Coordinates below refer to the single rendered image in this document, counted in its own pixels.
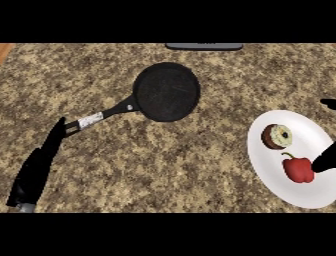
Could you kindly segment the red bell pepper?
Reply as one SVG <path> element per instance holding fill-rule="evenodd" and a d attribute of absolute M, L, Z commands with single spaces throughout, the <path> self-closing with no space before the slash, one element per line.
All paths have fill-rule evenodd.
<path fill-rule="evenodd" d="M 287 156 L 287 159 L 281 161 L 287 178 L 294 183 L 311 183 L 314 181 L 311 161 L 306 158 L 296 158 L 289 152 L 283 152 L 283 155 Z"/>

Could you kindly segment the brown frosted donut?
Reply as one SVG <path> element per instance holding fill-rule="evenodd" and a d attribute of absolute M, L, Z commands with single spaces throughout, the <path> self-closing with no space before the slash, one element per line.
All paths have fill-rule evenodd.
<path fill-rule="evenodd" d="M 269 124 L 260 133 L 262 144 L 272 150 L 281 150 L 292 145 L 292 132 L 284 125 Z"/>

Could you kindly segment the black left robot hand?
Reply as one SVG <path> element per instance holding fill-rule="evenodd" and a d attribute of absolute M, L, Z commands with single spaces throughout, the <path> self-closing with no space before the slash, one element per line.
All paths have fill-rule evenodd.
<path fill-rule="evenodd" d="M 35 204 L 39 200 L 49 173 L 54 156 L 64 138 L 64 118 L 60 118 L 49 130 L 40 147 L 29 154 L 14 178 L 5 205 L 17 208 L 18 204 Z"/>

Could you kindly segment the black frying pan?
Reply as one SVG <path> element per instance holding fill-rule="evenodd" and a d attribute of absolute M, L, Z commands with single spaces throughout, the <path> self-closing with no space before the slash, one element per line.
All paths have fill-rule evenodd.
<path fill-rule="evenodd" d="M 114 114 L 139 111 L 156 122 L 181 120 L 194 110 L 200 98 L 200 84 L 193 71 L 181 64 L 162 62 L 138 74 L 131 95 L 107 110 L 64 125 L 66 136 L 88 128 Z"/>

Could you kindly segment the white plate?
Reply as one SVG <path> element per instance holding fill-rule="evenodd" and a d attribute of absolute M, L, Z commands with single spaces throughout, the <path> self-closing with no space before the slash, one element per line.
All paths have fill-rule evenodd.
<path fill-rule="evenodd" d="M 292 144 L 283 150 L 268 149 L 260 140 L 269 124 L 284 125 L 292 132 Z M 253 120 L 247 131 L 247 156 L 253 171 L 271 193 L 289 204 L 317 209 L 336 200 L 336 168 L 317 173 L 309 183 L 294 183 L 284 174 L 283 152 L 309 161 L 318 157 L 333 140 L 317 123 L 287 110 L 271 110 Z"/>

